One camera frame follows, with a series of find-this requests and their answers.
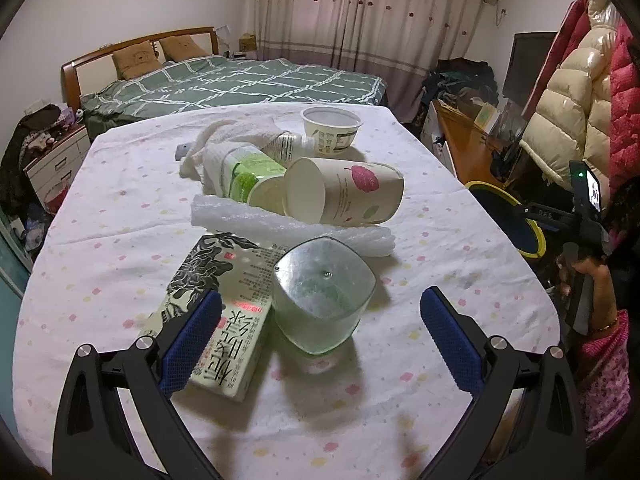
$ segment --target hand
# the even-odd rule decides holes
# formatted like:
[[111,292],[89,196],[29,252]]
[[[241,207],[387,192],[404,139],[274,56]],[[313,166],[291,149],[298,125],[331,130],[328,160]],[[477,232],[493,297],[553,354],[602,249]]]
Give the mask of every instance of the hand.
[[[568,297],[571,294],[570,274],[564,256],[560,256],[556,260],[556,264],[560,269],[560,293],[564,297]],[[572,267],[576,272],[588,274],[593,278],[593,311],[589,322],[591,331],[596,332],[615,322],[618,316],[618,308],[609,267],[591,256],[580,262],[575,262]],[[614,329],[615,326],[612,326],[611,329],[605,332],[596,332],[597,337],[607,336]]]

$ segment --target yellow-rimmed basin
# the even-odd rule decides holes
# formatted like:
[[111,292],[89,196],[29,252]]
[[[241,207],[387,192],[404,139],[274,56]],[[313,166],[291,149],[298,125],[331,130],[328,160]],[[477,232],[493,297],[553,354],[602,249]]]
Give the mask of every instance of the yellow-rimmed basin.
[[522,256],[532,260],[544,256],[545,235],[536,222],[514,213],[513,207],[520,205],[515,197],[499,187],[479,180],[467,182],[465,187],[509,237]]

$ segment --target gold bracelet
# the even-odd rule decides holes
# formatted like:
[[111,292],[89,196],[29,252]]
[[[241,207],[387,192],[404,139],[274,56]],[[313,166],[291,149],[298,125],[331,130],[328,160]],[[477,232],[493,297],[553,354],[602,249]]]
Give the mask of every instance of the gold bracelet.
[[599,332],[604,332],[605,330],[609,330],[609,328],[615,326],[617,322],[618,322],[618,315],[616,314],[616,319],[614,319],[611,323],[606,324],[602,328],[596,328],[594,330],[591,330],[591,333],[592,334],[597,334]]

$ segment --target green plaid bedspread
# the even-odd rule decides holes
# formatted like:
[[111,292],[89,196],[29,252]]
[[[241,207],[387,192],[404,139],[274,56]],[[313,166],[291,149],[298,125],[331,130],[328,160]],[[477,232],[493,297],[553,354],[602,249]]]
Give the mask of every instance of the green plaid bedspread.
[[379,77],[285,59],[229,60],[208,56],[168,64],[130,81],[118,80],[81,98],[90,116],[127,123],[211,106],[324,102],[377,105]]

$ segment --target pink sleeve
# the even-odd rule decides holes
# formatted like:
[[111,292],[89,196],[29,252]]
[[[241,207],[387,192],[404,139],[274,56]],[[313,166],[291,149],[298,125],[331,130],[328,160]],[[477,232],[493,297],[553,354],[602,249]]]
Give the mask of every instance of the pink sleeve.
[[629,408],[628,336],[629,318],[620,310],[615,332],[578,349],[580,368],[588,370],[577,385],[587,445],[613,428]]

